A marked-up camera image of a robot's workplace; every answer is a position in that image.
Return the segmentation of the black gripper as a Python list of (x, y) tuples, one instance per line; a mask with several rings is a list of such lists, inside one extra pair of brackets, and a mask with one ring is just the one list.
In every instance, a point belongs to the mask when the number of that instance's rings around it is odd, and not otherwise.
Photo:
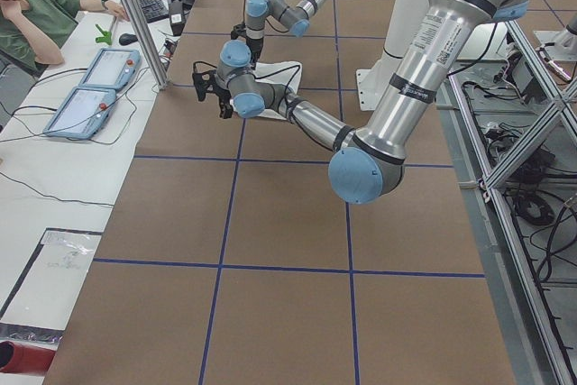
[(254, 30), (246, 26), (245, 23), (236, 24), (231, 30), (231, 39), (244, 38), (245, 43), (251, 52), (251, 63), (256, 63), (264, 45), (264, 29)]
[(217, 83), (216, 70), (209, 69), (199, 72), (194, 69), (192, 79), (198, 101), (204, 102), (208, 94), (216, 95), (220, 103), (220, 117), (222, 119), (230, 119), (234, 113), (234, 109), (230, 105), (230, 92)]

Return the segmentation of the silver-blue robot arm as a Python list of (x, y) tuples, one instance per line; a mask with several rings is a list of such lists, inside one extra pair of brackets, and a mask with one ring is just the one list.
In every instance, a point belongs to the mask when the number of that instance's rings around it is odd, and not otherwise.
[(265, 23), (276, 20), (288, 33), (302, 37), (312, 17), (326, 0), (300, 0), (291, 5), (288, 0), (246, 0), (243, 21), (231, 31), (231, 39), (244, 38), (251, 52), (250, 63), (255, 67), (264, 45)]
[(390, 74), (366, 125), (351, 127), (298, 96), (287, 84), (259, 81), (264, 27), (274, 19), (303, 35), (325, 0), (247, 0), (241, 35), (227, 41), (214, 69), (195, 71), (199, 99), (214, 94), (222, 117), (253, 118), (266, 110), (297, 125), (311, 140), (333, 151), (328, 176), (334, 192), (351, 204), (366, 204), (395, 189), (404, 176), (406, 142), (473, 30), (515, 20), (528, 0), (428, 0), (418, 30)]

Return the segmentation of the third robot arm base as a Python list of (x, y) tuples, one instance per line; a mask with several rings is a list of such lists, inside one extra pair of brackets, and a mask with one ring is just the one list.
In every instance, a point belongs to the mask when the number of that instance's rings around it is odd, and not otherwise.
[(576, 15), (561, 31), (534, 31), (548, 60), (576, 61)]

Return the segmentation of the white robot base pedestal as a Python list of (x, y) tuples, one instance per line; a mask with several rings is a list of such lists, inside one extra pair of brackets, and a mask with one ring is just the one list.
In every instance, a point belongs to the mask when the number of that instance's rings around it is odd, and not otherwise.
[(357, 94), (362, 111), (376, 109), (428, 8), (428, 0), (395, 0), (380, 58), (370, 69), (356, 71)]

